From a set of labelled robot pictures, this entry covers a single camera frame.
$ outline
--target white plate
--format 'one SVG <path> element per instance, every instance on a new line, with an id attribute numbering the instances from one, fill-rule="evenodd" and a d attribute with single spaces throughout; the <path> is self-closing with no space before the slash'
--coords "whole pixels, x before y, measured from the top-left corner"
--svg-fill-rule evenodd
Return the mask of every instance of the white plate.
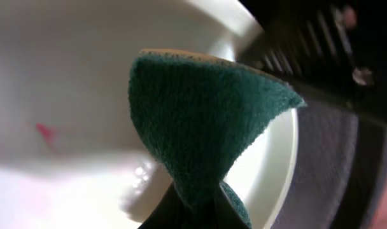
<path id="1" fill-rule="evenodd" d="M 0 3 L 0 228 L 137 228 L 171 182 L 129 118 L 142 48 L 232 58 L 232 35 L 180 2 Z M 58 131 L 56 152 L 35 128 Z M 297 117 L 277 117 L 226 180 L 254 228 L 276 217 L 292 178 Z"/>

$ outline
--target black plastic object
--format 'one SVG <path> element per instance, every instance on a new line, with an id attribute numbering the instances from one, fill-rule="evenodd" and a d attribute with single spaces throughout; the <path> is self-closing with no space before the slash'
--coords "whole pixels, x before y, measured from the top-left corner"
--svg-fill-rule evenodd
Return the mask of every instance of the black plastic object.
<path id="1" fill-rule="evenodd" d="M 240 0 L 264 33 L 238 58 L 387 125 L 387 0 Z M 347 14 L 356 24 L 346 24 Z"/>
<path id="2" fill-rule="evenodd" d="M 211 225 L 210 228 L 249 229 L 232 207 L 229 198 L 221 187 L 217 189 L 213 200 L 205 211 L 209 220 L 208 224 Z M 171 184 L 161 202 L 139 229 L 180 229 L 186 213 L 187 211 L 174 189 L 174 184 Z"/>

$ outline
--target green sponge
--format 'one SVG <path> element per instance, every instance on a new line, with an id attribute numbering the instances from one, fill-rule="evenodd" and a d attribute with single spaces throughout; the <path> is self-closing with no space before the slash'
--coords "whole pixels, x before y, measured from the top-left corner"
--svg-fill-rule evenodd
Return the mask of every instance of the green sponge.
<path id="1" fill-rule="evenodd" d="M 212 199 L 271 120 L 304 103 L 267 74 L 175 50 L 141 52 L 130 71 L 129 100 L 142 142 L 193 211 Z"/>

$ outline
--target pink mark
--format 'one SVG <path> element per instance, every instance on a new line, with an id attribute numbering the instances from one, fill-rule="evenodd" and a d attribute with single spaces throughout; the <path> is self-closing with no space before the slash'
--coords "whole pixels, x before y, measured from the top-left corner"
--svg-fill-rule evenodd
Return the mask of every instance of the pink mark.
<path id="1" fill-rule="evenodd" d="M 42 135 L 48 148 L 50 148 L 54 153 L 57 153 L 57 150 L 53 146 L 55 142 L 56 131 L 40 123 L 35 124 L 35 128 Z"/>

